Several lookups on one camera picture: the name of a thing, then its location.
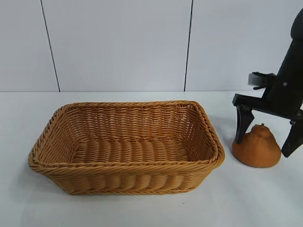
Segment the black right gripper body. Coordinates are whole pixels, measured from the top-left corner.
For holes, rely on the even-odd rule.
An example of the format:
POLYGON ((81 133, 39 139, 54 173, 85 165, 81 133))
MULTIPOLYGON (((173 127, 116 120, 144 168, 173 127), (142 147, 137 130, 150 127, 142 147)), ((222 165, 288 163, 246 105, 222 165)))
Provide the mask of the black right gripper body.
POLYGON ((254 90, 264 89, 261 98, 236 94, 233 105, 281 116, 297 121, 302 118, 303 104, 303 40, 293 39, 278 73, 249 74, 254 90))

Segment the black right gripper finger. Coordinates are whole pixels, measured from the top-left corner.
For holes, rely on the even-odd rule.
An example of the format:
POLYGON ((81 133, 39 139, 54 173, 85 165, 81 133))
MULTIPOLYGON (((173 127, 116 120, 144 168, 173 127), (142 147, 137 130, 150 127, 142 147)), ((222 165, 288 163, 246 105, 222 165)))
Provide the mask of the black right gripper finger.
POLYGON ((284 142, 281 152, 284 157, 289 157, 303 144, 303 122, 290 121, 291 129, 286 141, 284 142))
POLYGON ((237 109, 237 129, 235 136, 235 143, 241 144, 242 138, 245 135, 248 127, 254 120, 254 115, 252 114, 252 109, 238 105, 237 109))

